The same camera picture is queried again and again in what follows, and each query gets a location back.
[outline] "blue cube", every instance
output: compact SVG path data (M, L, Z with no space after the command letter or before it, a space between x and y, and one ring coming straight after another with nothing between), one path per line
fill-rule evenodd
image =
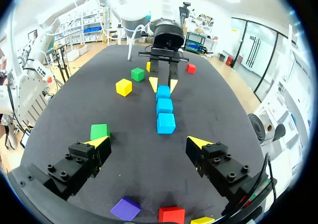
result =
M172 134L175 129L173 114L159 113L157 118L157 133Z
M131 221L139 212L141 207L138 203L123 197L110 212L124 221Z
M159 98L157 102L157 116L159 113L172 113L173 105L171 99Z
M159 98L170 98L170 88L168 86L158 86L156 93L156 101L158 101Z

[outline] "glass wall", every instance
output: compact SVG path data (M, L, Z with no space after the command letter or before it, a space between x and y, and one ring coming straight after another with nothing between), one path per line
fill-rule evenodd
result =
M247 22L247 29L234 70L254 91L264 75L273 53L276 34L265 26Z
M295 57L291 54L290 63L286 63L286 59L284 58L286 49L287 49L288 39L278 35L277 44L275 48L275 52L273 54L273 58L268 67L267 73L264 77L264 80L260 83L258 89L255 91L255 94L262 101L267 93L269 92L274 80L277 78L279 71L282 73L283 79L285 80L289 77L293 64L295 62Z
M231 31L230 35L228 37L227 46L225 48L225 51L235 58L239 51L239 45L242 42L242 37L244 34L246 21L241 19L231 19Z

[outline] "red cube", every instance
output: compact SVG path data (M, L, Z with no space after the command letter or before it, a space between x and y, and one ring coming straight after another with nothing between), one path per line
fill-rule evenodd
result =
M159 208L160 223L184 224L185 209L179 207Z
M195 70L197 69L197 67L194 64L188 64L187 65L187 72L190 74L195 73Z

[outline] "red fire extinguisher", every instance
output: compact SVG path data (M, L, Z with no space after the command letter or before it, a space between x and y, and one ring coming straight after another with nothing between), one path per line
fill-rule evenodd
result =
M231 66L232 60L233 60L233 57L229 56L228 59L227 59L227 62L225 64L228 65L228 66Z

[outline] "purple cube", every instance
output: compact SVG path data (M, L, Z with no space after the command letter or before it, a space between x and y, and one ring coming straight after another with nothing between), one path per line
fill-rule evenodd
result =
M123 197L110 212L124 221L131 221L141 210L138 203Z

